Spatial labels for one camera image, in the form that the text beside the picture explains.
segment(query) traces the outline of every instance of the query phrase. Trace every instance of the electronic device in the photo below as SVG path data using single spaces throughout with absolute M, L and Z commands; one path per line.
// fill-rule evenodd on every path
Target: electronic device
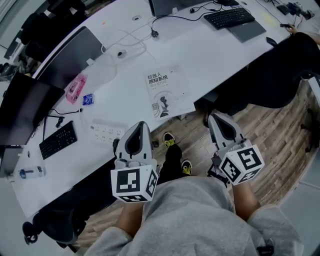
M 241 42 L 244 43 L 266 32 L 256 20 L 253 22 L 229 27 L 228 30 Z
M 217 4 L 223 6 L 238 6 L 239 3 L 235 0 L 217 0 Z
M 36 79 L 64 89 L 84 70 L 87 60 L 102 55 L 103 45 L 85 26 L 73 34 L 45 64 Z
M 116 155 L 111 171 L 112 194 L 125 203 L 151 201 L 157 185 L 157 161 L 152 155 L 150 129 L 140 121 L 113 141 Z
M 255 18 L 244 8 L 218 11 L 203 17 L 217 30 L 231 28 L 255 20 Z
M 288 9 L 288 7 L 286 7 L 284 4 L 282 5 L 278 5 L 276 7 L 280 12 L 282 12 L 284 15 L 287 15 L 290 11 Z
M 280 24 L 280 28 L 291 29 L 291 26 L 289 24 Z
M 306 20 L 309 20 L 313 16 L 315 16 L 313 11 L 303 10 L 302 5 L 299 2 L 288 2 L 286 4 L 286 7 L 288 8 L 288 11 L 292 16 L 297 15 L 298 17 L 300 17 L 300 15 L 302 15 Z
M 68 122 L 39 144 L 43 160 L 77 141 L 73 121 Z
M 225 185 L 237 185 L 253 179 L 265 166 L 257 145 L 244 137 L 232 119 L 215 111 L 208 117 L 208 126 L 216 147 L 209 176 L 218 176 Z
M 275 40 L 273 40 L 272 38 L 270 38 L 270 37 L 265 37 L 265 40 L 266 40 L 266 42 L 269 44 L 269 45 L 271 45 L 271 46 L 273 46 L 273 47 L 276 47 L 277 46 L 277 42 L 275 41 Z
M 173 8 L 176 8 L 178 11 L 180 11 L 187 7 L 199 5 L 205 2 L 207 1 L 206 0 L 149 0 L 152 15 L 156 17 L 172 14 Z
M 65 91 L 16 73 L 0 107 L 0 145 L 26 145 Z

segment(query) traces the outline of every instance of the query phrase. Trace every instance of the sneaker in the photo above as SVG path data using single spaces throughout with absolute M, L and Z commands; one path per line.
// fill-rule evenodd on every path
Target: sneaker
M 188 174 L 188 175 L 191 175 L 192 173 L 192 164 L 189 160 L 184 160 L 182 162 L 182 172 L 184 174 Z
M 176 143 L 175 137 L 170 132 L 166 132 L 163 135 L 163 142 L 167 148 L 169 148 L 170 146 L 172 146 Z

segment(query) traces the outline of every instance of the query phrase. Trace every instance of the wooden floor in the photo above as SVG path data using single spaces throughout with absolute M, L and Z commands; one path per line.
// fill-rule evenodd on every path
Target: wooden floor
M 265 162 L 264 169 L 252 182 L 252 187 L 262 205 L 278 203 L 300 178 L 314 154 L 305 153 L 310 134 L 300 129 L 300 124 L 308 123 L 307 108 L 319 112 L 319 106 L 309 84 L 300 85 L 294 100 L 286 107 L 270 109 L 248 105 L 233 116 L 250 139 L 257 144 Z M 209 129 L 203 125 L 204 111 L 197 108 L 180 121 L 173 118 L 152 133 L 152 139 L 160 142 L 153 156 L 162 164 L 166 148 L 163 145 L 164 132 L 171 132 L 183 152 L 183 159 L 193 165 L 193 175 L 206 176 L 212 164 L 214 147 Z M 85 230 L 79 236 L 78 246 L 88 248 L 101 233 L 113 225 L 120 214 L 123 203 L 116 201 L 112 206 L 93 215 Z

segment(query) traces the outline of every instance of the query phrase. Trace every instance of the white cable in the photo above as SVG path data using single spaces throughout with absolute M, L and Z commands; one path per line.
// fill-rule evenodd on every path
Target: white cable
M 136 28 L 135 30 L 133 30 L 133 31 L 130 32 L 130 33 L 127 32 L 127 31 L 125 31 L 125 30 L 122 30 L 122 29 L 117 29 L 116 31 L 114 31 L 113 33 L 111 33 L 111 35 L 109 35 L 109 37 L 107 38 L 107 40 L 108 40 L 114 33 L 118 32 L 118 31 L 125 32 L 127 35 L 121 37 L 117 42 L 111 44 L 111 45 L 108 46 L 108 47 L 105 47 L 105 46 L 102 44 L 102 46 L 101 46 L 101 52 L 104 54 L 108 49 L 110 49 L 110 48 L 111 48 L 112 46 L 114 46 L 114 45 L 120 45 L 120 46 L 130 47 L 130 46 L 138 45 L 138 44 L 140 44 L 141 42 L 150 39 L 150 38 L 151 38 L 151 33 L 150 33 L 148 36 L 146 36 L 145 38 L 143 38 L 143 39 L 138 39 L 138 38 L 136 38 L 136 37 L 135 37 L 134 35 L 132 35 L 132 34 L 133 34 L 134 32 L 136 32 L 137 30 L 139 30 L 139 29 L 141 29 L 141 28 L 143 28 L 143 27 L 145 27 L 145 26 L 147 26 L 147 25 L 148 25 L 150 28 L 152 28 L 152 26 L 150 25 L 150 19 L 154 19 L 154 18 L 155 18 L 155 17 L 149 18 L 146 24 L 144 24 L 144 25 Z M 133 37 L 134 39 L 136 39 L 138 42 L 133 43 L 133 44 L 120 44 L 120 43 L 118 43 L 119 41 L 121 41 L 122 39 L 124 39 L 124 38 L 127 37 L 127 36 L 132 36 L 132 37 Z

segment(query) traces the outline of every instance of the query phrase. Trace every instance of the hand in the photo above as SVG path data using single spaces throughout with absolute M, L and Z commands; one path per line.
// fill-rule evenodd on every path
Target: hand
M 291 33 L 293 35 L 298 32 L 298 30 L 294 26 L 292 26 L 291 24 L 289 24 L 289 26 L 290 26 L 290 28 L 285 28 L 286 31 L 288 31 L 289 33 Z

